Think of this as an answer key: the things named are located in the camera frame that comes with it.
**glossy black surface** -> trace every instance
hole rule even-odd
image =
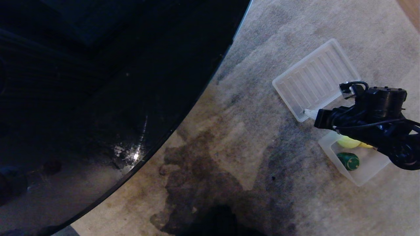
[[[74,5],[40,1],[24,16],[33,1],[1,3],[20,25],[0,32],[0,235],[52,234],[138,171],[191,110],[249,4],[88,2],[75,18]],[[107,4],[123,14],[89,31]],[[60,21],[28,22],[37,8]]]

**motor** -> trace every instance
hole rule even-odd
[[[369,87],[366,82],[340,84],[351,107],[320,109],[316,128],[330,129],[377,148],[393,164],[405,170],[420,169],[420,123],[402,114],[407,91],[401,88]]]

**wire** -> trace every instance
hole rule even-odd
[[[413,125],[416,125],[416,126],[420,127],[419,122],[415,122],[415,121],[412,121],[412,120],[407,120],[407,122],[412,123]]]
[[[345,114],[347,114],[348,112],[350,112],[353,108],[355,108],[355,106],[352,106],[351,108],[349,108],[349,109],[348,109],[348,110],[346,110],[345,112],[343,112],[343,113],[341,113],[341,114],[339,114],[339,115],[335,116],[335,117],[333,118],[333,120],[331,121],[331,125],[332,125],[332,126],[334,126],[334,121],[335,121],[338,117],[342,117],[342,116],[344,116]]]
[[[352,85],[352,84],[363,84],[365,86],[365,91],[367,91],[369,89],[369,85],[364,82],[364,81],[353,81],[353,82],[348,82],[348,85]]]
[[[376,122],[376,123],[372,123],[372,124],[366,124],[366,125],[360,125],[360,126],[349,126],[349,127],[334,127],[334,129],[351,129],[351,128],[368,128],[368,127],[372,127],[372,126],[378,126],[381,124],[386,124],[386,123],[393,123],[393,122],[397,122],[397,121],[410,121],[407,119],[393,119],[393,120],[387,120],[387,121],[381,121],[381,122]]]
[[[417,135],[419,135],[419,134],[420,134],[420,127],[418,127],[418,126],[414,126],[414,127],[413,127],[413,130],[414,130],[415,132],[417,132]]]

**clear plastic tray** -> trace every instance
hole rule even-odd
[[[341,137],[341,135],[331,131],[320,139],[318,143],[337,167],[338,171],[357,186],[365,184],[391,162],[387,156],[372,148],[343,148],[337,143]],[[360,160],[359,167],[356,170],[348,171],[336,155],[341,152],[354,153]]]
[[[359,81],[343,49],[330,39],[273,80],[273,86],[299,122],[308,119],[304,109],[325,107],[341,95],[339,84]]]

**yellow ball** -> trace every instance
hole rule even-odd
[[[366,144],[364,142],[360,143],[359,147],[364,147],[364,148],[373,148],[373,146]]]
[[[362,142],[342,135],[341,139],[338,140],[337,143],[343,148],[355,148],[359,146]]]

